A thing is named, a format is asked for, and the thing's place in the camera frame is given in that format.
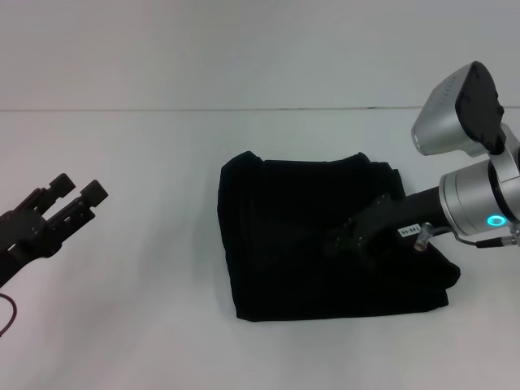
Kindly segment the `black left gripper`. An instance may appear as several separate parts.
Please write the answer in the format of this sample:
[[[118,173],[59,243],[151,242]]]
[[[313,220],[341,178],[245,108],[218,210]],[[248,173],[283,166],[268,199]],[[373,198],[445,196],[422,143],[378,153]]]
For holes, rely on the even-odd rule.
[[[1,216],[1,286],[30,262],[54,256],[64,241],[95,218],[92,208],[108,197],[97,180],[50,219],[44,219],[46,211],[75,187],[68,175],[62,173],[47,188],[34,189],[15,211]]]

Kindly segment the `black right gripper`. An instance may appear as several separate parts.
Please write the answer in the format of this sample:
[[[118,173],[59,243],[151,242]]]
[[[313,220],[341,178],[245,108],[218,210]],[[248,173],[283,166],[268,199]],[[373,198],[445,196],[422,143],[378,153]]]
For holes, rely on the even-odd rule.
[[[385,193],[361,206],[355,214],[320,213],[317,229],[325,234],[323,254],[329,258],[356,256],[367,262],[382,262],[398,257],[413,247],[417,232],[400,233],[429,223],[444,226],[439,189],[430,188],[402,199]]]

